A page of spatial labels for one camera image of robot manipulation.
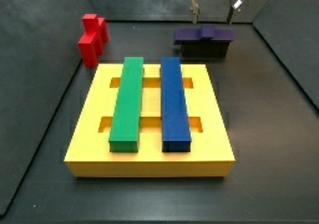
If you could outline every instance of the yellow platform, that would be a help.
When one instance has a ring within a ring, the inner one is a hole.
[[[66,164],[75,176],[225,176],[235,156],[205,64],[183,64],[182,75],[193,132],[190,153],[163,153],[161,65],[146,64],[139,153],[112,153],[107,142],[120,86],[122,64],[100,64],[84,102]]]

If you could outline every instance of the toy block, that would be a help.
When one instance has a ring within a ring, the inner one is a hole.
[[[98,56],[96,56],[96,33],[95,34],[84,34],[78,45],[80,48],[82,56],[84,59],[84,65],[88,67],[96,66],[99,64]]]
[[[99,32],[98,14],[84,14],[83,16],[84,31],[87,34]]]
[[[175,31],[175,45],[181,45],[185,57],[225,58],[234,40],[235,29],[215,28],[214,24],[205,24],[201,28],[179,28]]]
[[[126,57],[108,138],[111,152],[139,151],[142,81],[143,57]]]
[[[84,14],[84,35],[79,41],[79,47],[86,66],[98,66],[98,55],[103,54],[104,42],[108,40],[104,18],[98,14]]]
[[[103,37],[103,42],[108,41],[108,32],[107,32],[107,25],[106,25],[106,19],[99,18],[99,26],[100,26],[100,31],[102,31],[102,37]]]
[[[191,132],[178,57],[161,60],[162,151],[190,152]]]
[[[139,152],[110,151],[122,63],[99,64],[66,154],[78,177],[226,176],[235,156],[205,64],[181,66],[191,152],[162,152],[161,64],[143,65]]]
[[[215,38],[215,25],[214,24],[202,25],[199,33],[202,40],[211,40],[213,38]]]

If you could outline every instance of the table surface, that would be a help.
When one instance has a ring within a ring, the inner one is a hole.
[[[179,56],[189,23],[114,22],[103,63]],[[234,25],[225,60],[207,63],[237,163],[225,178],[75,178],[63,162],[95,69],[66,92],[4,223],[55,221],[319,221],[319,119],[251,25]]]

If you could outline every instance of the purple block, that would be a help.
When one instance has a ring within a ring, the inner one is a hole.
[[[199,38],[199,29],[197,28],[179,28],[175,31],[175,45],[181,45],[183,41],[197,41]]]
[[[202,40],[211,40],[215,37],[215,25],[206,24],[201,27],[201,39]]]
[[[215,29],[214,41],[234,41],[235,40],[235,29]]]
[[[205,24],[201,28],[179,28],[175,31],[175,45],[186,41],[226,41],[235,40],[235,29],[215,28],[214,24]]]

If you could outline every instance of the red block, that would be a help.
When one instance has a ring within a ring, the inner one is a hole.
[[[102,37],[103,37],[103,42],[108,41],[108,33],[107,33],[107,25],[106,25],[106,19],[99,18],[99,26],[100,26],[100,31],[102,31]]]
[[[98,66],[98,55],[103,54],[104,42],[108,41],[106,19],[98,14],[84,14],[84,35],[79,41],[79,48],[86,66]]]

